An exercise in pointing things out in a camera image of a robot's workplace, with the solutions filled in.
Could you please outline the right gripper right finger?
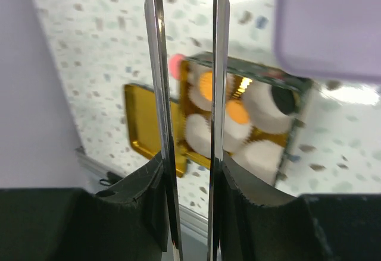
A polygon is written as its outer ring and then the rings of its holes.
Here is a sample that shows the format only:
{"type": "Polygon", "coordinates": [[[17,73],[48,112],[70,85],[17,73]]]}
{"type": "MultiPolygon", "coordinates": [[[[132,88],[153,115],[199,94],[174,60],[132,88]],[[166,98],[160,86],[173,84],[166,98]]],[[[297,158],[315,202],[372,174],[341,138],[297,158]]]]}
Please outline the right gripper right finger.
{"type": "Polygon", "coordinates": [[[379,260],[378,194],[286,194],[224,156],[223,260],[379,260]]]}

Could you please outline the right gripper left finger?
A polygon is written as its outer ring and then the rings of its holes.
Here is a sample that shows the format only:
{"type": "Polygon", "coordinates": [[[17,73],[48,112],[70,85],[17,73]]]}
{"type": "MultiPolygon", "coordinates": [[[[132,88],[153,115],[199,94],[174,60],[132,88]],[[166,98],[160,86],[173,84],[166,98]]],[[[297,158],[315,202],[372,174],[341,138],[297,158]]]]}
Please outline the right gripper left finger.
{"type": "Polygon", "coordinates": [[[134,172],[149,181],[130,194],[123,178],[92,194],[81,188],[1,190],[2,260],[160,260],[168,217],[163,161],[134,172]]]}

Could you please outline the green cookie tin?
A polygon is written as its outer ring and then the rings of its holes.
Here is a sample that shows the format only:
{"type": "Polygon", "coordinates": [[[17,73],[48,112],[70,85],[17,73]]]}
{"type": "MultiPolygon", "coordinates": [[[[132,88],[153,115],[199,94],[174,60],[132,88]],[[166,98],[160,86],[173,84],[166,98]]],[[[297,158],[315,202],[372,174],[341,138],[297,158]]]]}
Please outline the green cookie tin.
{"type": "MultiPolygon", "coordinates": [[[[178,63],[177,145],[186,159],[210,167],[212,54],[178,63]]],[[[278,68],[227,60],[223,149],[244,169],[274,185],[296,135],[313,82],[278,68]]]]}

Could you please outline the gold tin lid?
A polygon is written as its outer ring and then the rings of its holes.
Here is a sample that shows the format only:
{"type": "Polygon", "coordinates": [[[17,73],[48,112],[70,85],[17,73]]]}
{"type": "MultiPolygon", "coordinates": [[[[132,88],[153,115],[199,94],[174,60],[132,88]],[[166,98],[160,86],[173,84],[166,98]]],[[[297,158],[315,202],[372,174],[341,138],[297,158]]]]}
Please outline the gold tin lid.
{"type": "MultiPolygon", "coordinates": [[[[152,159],[161,149],[155,94],[146,87],[126,84],[124,101],[130,145],[134,151],[147,159],[152,159]]],[[[177,145],[180,117],[178,101],[175,99],[171,100],[171,120],[176,155],[176,175],[182,177],[186,172],[186,158],[181,154],[177,145]]]]}

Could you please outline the black sandwich cookie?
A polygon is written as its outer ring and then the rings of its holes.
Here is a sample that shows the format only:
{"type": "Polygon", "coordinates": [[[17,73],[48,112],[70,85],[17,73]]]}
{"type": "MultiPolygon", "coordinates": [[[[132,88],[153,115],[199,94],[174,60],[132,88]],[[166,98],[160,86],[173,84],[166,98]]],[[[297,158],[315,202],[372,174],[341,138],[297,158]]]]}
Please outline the black sandwich cookie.
{"type": "Polygon", "coordinates": [[[296,100],[293,92],[277,86],[271,86],[271,95],[274,104],[284,115],[293,114],[296,110],[296,100]]]}

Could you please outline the round orange cookie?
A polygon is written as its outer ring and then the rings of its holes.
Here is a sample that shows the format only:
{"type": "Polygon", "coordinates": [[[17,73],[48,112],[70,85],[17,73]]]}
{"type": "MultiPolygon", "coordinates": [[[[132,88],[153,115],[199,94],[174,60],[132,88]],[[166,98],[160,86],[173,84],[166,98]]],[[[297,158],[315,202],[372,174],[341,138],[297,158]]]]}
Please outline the round orange cookie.
{"type": "Polygon", "coordinates": [[[201,96],[211,102],[213,99],[213,73],[211,71],[204,72],[199,76],[198,88],[201,96]]]}

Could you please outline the pink round cookie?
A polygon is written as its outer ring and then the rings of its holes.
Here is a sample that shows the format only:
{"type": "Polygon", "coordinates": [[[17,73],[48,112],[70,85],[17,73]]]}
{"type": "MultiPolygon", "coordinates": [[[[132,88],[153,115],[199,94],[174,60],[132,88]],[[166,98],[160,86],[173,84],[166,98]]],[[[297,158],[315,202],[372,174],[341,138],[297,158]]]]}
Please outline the pink round cookie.
{"type": "Polygon", "coordinates": [[[168,61],[169,73],[175,80],[178,80],[180,77],[180,65],[184,57],[182,54],[174,54],[168,61]]]}

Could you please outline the metal tongs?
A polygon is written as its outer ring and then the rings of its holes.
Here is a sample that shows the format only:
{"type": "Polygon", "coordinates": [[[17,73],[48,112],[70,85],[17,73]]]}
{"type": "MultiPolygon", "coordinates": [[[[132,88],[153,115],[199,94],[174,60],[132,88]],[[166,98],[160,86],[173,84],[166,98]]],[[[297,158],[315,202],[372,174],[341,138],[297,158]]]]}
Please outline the metal tongs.
{"type": "MultiPolygon", "coordinates": [[[[183,260],[174,135],[171,121],[170,92],[168,89],[163,0],[145,0],[144,12],[160,133],[161,157],[164,166],[173,258],[174,260],[183,260]]],[[[219,195],[222,189],[221,179],[224,165],[223,136],[227,87],[229,17],[229,0],[213,0],[213,93],[207,260],[217,260],[220,246],[221,199],[219,195]]]]}

